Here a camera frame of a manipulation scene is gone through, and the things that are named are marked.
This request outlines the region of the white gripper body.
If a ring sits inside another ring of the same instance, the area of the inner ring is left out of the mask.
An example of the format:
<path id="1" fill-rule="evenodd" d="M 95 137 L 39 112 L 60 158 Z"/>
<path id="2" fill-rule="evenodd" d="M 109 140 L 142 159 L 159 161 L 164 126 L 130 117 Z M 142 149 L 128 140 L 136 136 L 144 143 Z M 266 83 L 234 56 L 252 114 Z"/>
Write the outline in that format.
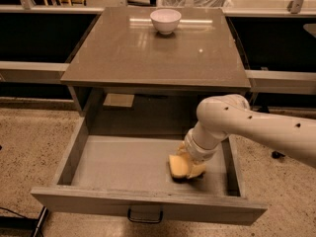
<path id="1" fill-rule="evenodd" d="M 192 128 L 185 136 L 185 148 L 194 161 L 207 161 L 216 151 L 218 140 L 203 128 Z"/>

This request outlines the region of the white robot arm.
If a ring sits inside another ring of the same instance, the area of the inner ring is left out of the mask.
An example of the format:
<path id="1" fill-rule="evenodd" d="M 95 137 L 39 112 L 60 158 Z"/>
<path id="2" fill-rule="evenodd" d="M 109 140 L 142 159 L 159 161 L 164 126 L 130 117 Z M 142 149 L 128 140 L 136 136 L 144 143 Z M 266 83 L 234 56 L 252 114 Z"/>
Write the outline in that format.
<path id="1" fill-rule="evenodd" d="M 313 168 L 316 167 L 316 120 L 264 114 L 250 110 L 240 95 L 210 97 L 197 106 L 197 124 L 176 155 L 174 178 L 195 178 L 205 171 L 218 145 L 231 134 L 249 138 Z"/>

